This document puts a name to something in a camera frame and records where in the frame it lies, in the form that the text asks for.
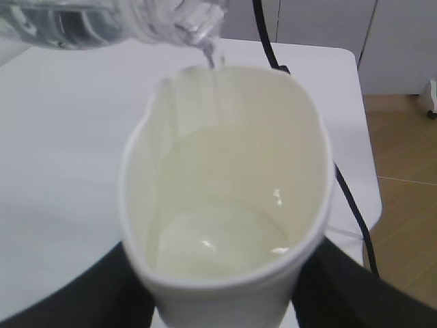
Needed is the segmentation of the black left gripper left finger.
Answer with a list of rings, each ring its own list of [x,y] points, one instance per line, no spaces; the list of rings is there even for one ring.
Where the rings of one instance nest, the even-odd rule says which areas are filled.
[[[67,286],[3,321],[2,327],[151,327],[155,302],[121,243]]]

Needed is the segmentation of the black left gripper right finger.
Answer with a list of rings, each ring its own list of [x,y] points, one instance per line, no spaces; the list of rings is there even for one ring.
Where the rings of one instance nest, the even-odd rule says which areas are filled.
[[[435,327],[436,311],[377,278],[324,239],[292,295],[300,327]]]

